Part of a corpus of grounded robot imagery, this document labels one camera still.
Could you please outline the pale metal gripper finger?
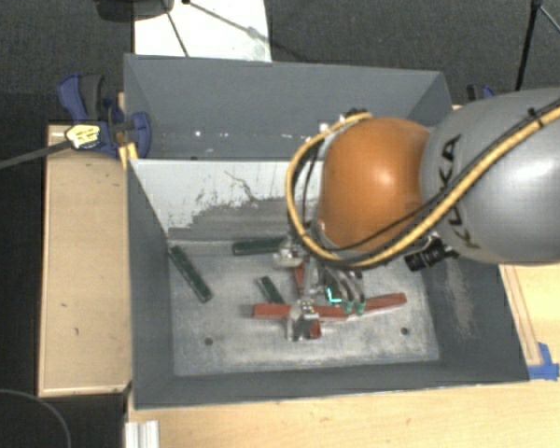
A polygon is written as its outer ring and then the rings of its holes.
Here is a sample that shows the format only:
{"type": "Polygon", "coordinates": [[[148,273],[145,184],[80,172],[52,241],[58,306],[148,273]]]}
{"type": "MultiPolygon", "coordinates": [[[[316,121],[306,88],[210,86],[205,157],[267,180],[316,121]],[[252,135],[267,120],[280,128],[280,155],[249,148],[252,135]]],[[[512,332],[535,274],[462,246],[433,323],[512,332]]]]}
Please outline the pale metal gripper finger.
{"type": "Polygon", "coordinates": [[[320,337],[320,315],[314,302],[310,299],[299,299],[291,304],[287,318],[287,339],[300,342],[320,337]]]}
{"type": "Polygon", "coordinates": [[[304,249],[301,245],[282,244],[273,253],[272,264],[277,270],[294,269],[302,265],[304,249]]]}

